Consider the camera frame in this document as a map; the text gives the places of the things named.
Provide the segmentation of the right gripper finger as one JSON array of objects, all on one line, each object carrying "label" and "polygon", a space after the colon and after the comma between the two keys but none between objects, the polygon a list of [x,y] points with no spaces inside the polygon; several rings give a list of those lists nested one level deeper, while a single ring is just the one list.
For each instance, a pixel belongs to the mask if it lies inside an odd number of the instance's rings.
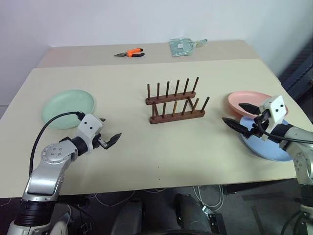
[{"label": "right gripper finger", "polygon": [[260,109],[258,106],[255,106],[253,104],[249,103],[239,103],[239,106],[243,108],[246,112],[252,114],[252,115],[259,115]]},{"label": "right gripper finger", "polygon": [[222,117],[222,120],[228,127],[240,134],[244,134],[247,132],[247,128],[245,126],[242,126],[238,121],[234,119]]}]

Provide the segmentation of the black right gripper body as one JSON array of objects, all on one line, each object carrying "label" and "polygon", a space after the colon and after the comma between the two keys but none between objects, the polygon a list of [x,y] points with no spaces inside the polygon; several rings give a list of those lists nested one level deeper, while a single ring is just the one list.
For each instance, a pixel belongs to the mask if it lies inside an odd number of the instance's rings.
[{"label": "black right gripper body", "polygon": [[246,132],[243,133],[243,136],[245,138],[249,138],[250,136],[254,135],[259,138],[261,138],[263,135],[266,137],[269,136],[269,133],[265,131],[265,129],[268,127],[269,118],[271,117],[269,109],[266,109],[263,111],[259,116],[257,116],[254,119],[254,123],[252,125],[252,128]]}]

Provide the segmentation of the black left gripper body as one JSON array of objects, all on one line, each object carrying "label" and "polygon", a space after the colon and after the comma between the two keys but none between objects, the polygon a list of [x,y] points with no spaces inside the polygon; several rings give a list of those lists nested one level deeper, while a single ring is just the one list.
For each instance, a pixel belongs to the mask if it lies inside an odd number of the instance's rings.
[{"label": "black left gripper body", "polygon": [[101,139],[101,134],[99,133],[94,137],[94,149],[100,146],[104,149],[108,149],[108,144]]}]

